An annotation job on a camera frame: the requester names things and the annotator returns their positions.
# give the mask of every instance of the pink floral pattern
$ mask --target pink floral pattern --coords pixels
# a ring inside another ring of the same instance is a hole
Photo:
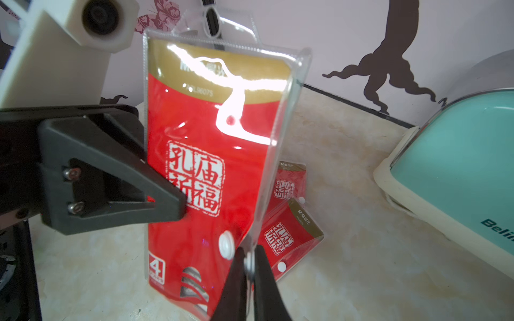
[[[17,20],[20,20],[20,17],[18,17],[18,15],[16,15],[16,13],[14,13],[14,11],[12,11],[11,9],[7,10],[7,13],[15,17]]]
[[[137,18],[135,32],[143,34],[146,28],[170,31],[180,19],[178,4],[169,0],[154,0],[156,14],[145,14]]]

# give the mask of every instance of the plastic packaging bag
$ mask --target plastic packaging bag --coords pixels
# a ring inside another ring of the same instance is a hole
[[[305,207],[306,204],[290,198],[277,206],[262,226],[259,244],[266,251],[275,280],[291,270],[324,238],[323,231]]]
[[[171,33],[144,34],[148,164],[188,198],[182,220],[149,224],[149,282],[200,319],[217,306],[235,248],[257,244],[310,63],[308,50],[260,44],[248,17],[209,6]]]
[[[265,220],[284,200],[297,198],[300,203],[304,203],[306,185],[307,166],[305,164],[280,161]]]

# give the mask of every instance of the white snap button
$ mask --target white snap button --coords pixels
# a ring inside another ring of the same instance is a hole
[[[230,231],[224,231],[218,240],[219,253],[224,259],[231,260],[235,254],[234,237]]]
[[[287,269],[286,263],[284,263],[284,262],[279,262],[279,266],[278,266],[278,268],[279,268],[279,271],[280,271],[281,273],[284,273],[284,272],[286,271],[286,269]]]

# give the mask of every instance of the red package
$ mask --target red package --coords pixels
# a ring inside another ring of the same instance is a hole
[[[264,222],[259,244],[266,251],[275,280],[279,280],[323,238],[311,216],[291,198],[276,207]]]
[[[263,202],[261,185],[271,185],[264,168],[290,68],[157,39],[148,57],[148,164],[187,196],[182,220],[149,224],[150,285],[207,319],[232,259],[220,236],[237,248]]]
[[[296,198],[300,203],[305,202],[305,186],[307,184],[307,167],[286,161],[279,162],[279,168],[271,191],[266,218],[285,200]]]

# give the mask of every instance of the number 4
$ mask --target number 4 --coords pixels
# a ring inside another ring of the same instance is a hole
[[[150,263],[150,267],[154,269],[156,275],[160,275],[159,260],[155,259]]]

